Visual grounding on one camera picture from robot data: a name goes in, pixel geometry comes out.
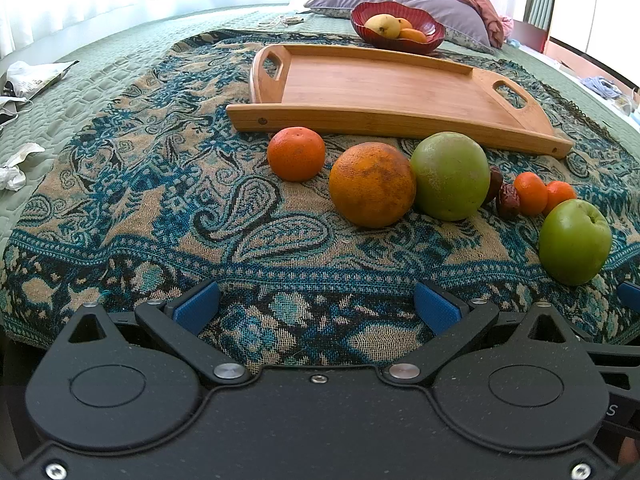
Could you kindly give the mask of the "orange fruit in bowl front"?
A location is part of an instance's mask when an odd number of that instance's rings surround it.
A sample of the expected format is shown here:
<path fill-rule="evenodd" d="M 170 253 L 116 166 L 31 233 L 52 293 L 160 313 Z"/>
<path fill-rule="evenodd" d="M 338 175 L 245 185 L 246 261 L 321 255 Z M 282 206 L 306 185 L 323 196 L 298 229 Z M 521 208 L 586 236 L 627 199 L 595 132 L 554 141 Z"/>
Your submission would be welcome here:
<path fill-rule="evenodd" d="M 422 30 L 414 29 L 414 28 L 402 28 L 398 35 L 399 39 L 402 40 L 410 40 L 416 42 L 417 44 L 427 44 L 428 38 L 422 32 Z"/>

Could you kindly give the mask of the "green quilted bedspread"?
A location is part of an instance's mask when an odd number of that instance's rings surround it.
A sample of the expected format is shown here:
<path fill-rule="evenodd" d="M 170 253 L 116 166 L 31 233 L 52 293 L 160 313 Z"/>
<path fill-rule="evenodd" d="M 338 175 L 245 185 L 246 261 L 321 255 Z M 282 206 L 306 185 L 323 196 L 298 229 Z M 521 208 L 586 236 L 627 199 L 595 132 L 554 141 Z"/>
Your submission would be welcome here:
<path fill-rule="evenodd" d="M 285 24 L 288 11 L 282 6 L 252 6 L 212 11 L 139 25 L 108 36 L 66 56 L 73 62 L 67 76 L 37 96 L 32 107 L 1 135 L 1 157 L 10 155 L 27 142 L 36 142 L 44 153 L 29 156 L 23 166 L 27 183 L 17 192 L 1 194 L 1 238 L 7 240 L 24 206 L 38 184 L 51 170 L 53 161 L 68 140 L 89 119 L 98 114 L 155 65 L 179 40 L 217 28 L 254 30 L 255 32 L 303 32 L 355 37 L 352 25 L 344 18 L 328 18 L 308 13 L 297 25 Z M 639 197 L 639 131 L 628 119 L 620 117 L 581 84 L 557 70 L 548 58 L 525 48 L 504 46 L 489 53 L 492 60 L 509 60 L 521 65 L 537 80 L 548 84 L 573 102 L 597 125 L 608 130 L 630 155 L 613 160 L 622 170 L 622 180 L 614 185 L 617 196 Z"/>

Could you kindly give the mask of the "lavender cloth on floor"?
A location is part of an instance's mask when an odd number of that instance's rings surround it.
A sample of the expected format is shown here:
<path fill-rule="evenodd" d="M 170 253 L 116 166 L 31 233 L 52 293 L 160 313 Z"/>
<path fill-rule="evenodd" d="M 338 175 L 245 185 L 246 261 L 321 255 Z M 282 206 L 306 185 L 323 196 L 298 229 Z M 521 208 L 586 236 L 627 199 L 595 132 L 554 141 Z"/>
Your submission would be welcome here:
<path fill-rule="evenodd" d="M 623 94 L 623 91 L 614 81 L 603 76 L 585 77 L 582 78 L 580 83 L 605 100 L 616 100 Z"/>

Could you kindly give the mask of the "large pale green fruit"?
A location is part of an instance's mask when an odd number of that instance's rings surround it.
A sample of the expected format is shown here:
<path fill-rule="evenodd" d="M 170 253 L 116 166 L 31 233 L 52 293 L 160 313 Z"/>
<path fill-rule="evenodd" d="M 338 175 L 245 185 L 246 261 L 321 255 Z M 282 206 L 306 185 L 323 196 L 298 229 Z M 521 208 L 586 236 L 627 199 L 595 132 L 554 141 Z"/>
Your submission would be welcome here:
<path fill-rule="evenodd" d="M 490 169 L 484 150 L 462 133 L 443 131 L 422 140 L 410 159 L 416 201 L 429 216 L 444 221 L 471 217 L 484 202 Z"/>

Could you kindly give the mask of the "crumpled white paper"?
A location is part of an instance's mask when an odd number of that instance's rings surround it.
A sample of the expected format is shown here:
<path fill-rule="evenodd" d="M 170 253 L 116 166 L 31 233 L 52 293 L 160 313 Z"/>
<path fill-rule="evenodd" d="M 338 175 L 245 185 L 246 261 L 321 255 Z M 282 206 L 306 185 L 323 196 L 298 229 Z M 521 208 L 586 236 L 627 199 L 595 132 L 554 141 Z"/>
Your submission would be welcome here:
<path fill-rule="evenodd" d="M 0 190 L 17 192 L 24 188 L 26 184 L 26 174 L 21 170 L 20 165 L 31 154 L 40 154 L 44 148 L 38 143 L 26 143 L 9 157 L 0 169 Z"/>

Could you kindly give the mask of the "large mottled orange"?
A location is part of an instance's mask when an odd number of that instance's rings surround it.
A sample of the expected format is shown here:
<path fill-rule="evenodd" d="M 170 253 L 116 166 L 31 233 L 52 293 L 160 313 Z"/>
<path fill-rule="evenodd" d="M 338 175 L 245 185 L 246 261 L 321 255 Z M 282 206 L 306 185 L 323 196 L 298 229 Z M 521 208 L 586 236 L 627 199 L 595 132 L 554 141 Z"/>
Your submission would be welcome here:
<path fill-rule="evenodd" d="M 356 226 L 385 228 L 413 205 L 416 177 L 398 148 L 381 142 L 360 143 L 334 162 L 329 193 L 335 209 Z"/>

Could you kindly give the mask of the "red fruit bowl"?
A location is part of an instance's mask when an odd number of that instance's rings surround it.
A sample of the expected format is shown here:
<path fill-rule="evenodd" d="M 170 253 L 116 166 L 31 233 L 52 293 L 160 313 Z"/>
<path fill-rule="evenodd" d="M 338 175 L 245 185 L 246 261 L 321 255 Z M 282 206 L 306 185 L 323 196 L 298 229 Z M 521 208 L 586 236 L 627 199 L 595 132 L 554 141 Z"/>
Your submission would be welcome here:
<path fill-rule="evenodd" d="M 431 14 L 393 1 L 359 3 L 350 20 L 358 36 L 379 49 L 429 54 L 446 36 Z"/>

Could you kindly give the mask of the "white plastic bag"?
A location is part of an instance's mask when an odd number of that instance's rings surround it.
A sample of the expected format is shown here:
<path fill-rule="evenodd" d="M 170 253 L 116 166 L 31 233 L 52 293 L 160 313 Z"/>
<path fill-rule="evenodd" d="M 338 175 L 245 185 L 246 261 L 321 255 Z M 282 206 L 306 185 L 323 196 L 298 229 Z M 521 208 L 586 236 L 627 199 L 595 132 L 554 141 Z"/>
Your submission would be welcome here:
<path fill-rule="evenodd" d="M 77 61 L 37 65 L 30 65 L 24 61 L 12 63 L 6 70 L 3 94 L 30 100 L 64 78 L 75 64 Z"/>

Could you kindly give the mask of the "paisley patterned throw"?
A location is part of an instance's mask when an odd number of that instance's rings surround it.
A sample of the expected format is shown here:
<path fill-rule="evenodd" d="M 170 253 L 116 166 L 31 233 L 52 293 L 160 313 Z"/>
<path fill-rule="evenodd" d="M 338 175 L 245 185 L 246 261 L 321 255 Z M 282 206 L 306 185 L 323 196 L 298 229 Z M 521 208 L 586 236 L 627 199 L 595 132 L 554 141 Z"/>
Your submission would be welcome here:
<path fill-rule="evenodd" d="M 413 209 L 388 228 L 360 229 L 335 211 L 325 174 L 302 184 L 276 177 L 267 137 L 235 131 L 226 108 L 247 100 L 254 55 L 278 41 L 239 32 L 182 40 L 73 136 L 3 253 L 11 338 L 47 348 L 86 302 L 127 312 L 206 278 L 221 305 L 203 339 L 250 368 L 403 356 L 431 338 L 413 307 L 421 278 L 507 311 L 549 301 L 599 342 L 638 336 L 638 314 L 616 294 L 639 278 L 638 160 L 563 92 L 503 58 L 452 55 L 521 84 L 574 140 L 562 160 L 488 158 L 507 178 L 533 171 L 568 182 L 605 215 L 611 255 L 577 288 L 542 270 L 537 219 L 482 209 L 444 223 Z"/>

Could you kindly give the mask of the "dark red date upper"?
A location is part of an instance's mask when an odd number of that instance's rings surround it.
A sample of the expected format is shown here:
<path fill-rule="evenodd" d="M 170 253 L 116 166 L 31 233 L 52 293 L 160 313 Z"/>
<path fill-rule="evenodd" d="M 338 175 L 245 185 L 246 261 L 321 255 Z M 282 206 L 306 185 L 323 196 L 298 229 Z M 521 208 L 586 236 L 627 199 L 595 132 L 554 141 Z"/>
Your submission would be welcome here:
<path fill-rule="evenodd" d="M 488 192 L 483 202 L 484 205 L 490 204 L 497 197 L 503 184 L 503 175 L 500 168 L 497 166 L 491 166 L 489 170 L 490 182 Z"/>

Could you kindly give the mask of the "small tangerine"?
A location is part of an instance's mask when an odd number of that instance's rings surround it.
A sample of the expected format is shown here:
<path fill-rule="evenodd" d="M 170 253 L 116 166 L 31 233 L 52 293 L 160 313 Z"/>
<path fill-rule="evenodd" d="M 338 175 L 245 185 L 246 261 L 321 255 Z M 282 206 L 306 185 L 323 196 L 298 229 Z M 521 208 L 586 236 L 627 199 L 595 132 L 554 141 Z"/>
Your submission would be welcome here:
<path fill-rule="evenodd" d="M 547 203 L 542 214 L 548 216 L 560 203 L 566 200 L 574 200 L 577 197 L 575 189 L 563 181 L 551 181 L 546 185 Z"/>
<path fill-rule="evenodd" d="M 544 211 L 548 203 L 548 191 L 540 177 L 533 172 L 522 172 L 513 185 L 520 196 L 521 214 L 536 216 Z"/>

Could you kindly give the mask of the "smooth orange mandarin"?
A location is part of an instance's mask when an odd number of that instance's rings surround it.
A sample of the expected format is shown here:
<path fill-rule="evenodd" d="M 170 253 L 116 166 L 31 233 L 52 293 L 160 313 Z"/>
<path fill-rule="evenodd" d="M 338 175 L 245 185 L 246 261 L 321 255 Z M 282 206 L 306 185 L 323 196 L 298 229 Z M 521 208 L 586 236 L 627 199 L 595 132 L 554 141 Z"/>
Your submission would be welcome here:
<path fill-rule="evenodd" d="M 270 139 L 267 159 L 272 172 L 282 180 L 304 182 L 323 168 L 326 144 L 314 130 L 284 128 Z"/>

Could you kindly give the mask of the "orange fruit in bowl back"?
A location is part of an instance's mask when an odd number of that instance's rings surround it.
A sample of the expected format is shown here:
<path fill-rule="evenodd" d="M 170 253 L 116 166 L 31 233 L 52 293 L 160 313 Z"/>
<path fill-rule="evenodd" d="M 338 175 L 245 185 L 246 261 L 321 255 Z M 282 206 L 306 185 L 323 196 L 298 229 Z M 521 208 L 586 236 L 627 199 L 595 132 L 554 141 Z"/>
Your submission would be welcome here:
<path fill-rule="evenodd" d="M 397 21 L 399 22 L 401 29 L 412 28 L 412 24 L 405 18 L 398 18 Z"/>

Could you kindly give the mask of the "dark red date lower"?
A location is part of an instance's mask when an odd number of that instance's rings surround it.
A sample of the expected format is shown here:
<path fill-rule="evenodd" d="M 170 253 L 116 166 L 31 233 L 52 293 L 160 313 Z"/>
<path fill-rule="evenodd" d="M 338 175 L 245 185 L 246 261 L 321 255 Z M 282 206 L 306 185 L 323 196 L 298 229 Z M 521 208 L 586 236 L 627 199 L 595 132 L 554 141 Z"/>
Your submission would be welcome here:
<path fill-rule="evenodd" d="M 497 196 L 497 214 L 503 220 L 514 220 L 521 210 L 518 190 L 511 183 L 503 183 Z"/>

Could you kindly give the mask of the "green apple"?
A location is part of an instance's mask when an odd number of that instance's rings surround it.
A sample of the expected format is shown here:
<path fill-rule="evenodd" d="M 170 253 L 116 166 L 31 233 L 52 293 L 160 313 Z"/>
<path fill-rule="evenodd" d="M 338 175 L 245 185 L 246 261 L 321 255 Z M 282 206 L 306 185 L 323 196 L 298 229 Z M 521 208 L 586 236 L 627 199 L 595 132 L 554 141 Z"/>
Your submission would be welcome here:
<path fill-rule="evenodd" d="M 612 232 L 596 206 L 585 200 L 566 200 L 544 219 L 538 244 L 544 270 L 563 285 L 579 286 L 604 266 Z"/>

